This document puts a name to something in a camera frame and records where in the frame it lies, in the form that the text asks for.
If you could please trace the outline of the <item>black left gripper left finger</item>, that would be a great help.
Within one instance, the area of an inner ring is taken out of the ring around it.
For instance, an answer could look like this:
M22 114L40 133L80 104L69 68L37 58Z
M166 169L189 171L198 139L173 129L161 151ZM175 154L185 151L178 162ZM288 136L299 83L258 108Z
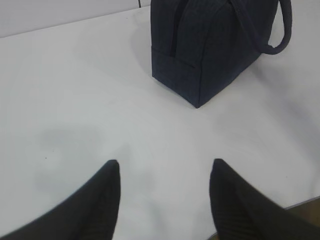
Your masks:
M2 239L111 240L120 199L120 165L113 159L66 200Z

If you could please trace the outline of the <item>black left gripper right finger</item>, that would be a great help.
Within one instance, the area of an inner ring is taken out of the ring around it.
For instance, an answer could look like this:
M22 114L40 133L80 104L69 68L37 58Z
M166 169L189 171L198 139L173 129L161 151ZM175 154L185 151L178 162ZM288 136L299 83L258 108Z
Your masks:
M221 240L318 240L320 228L283 209L233 170L213 161L209 197Z

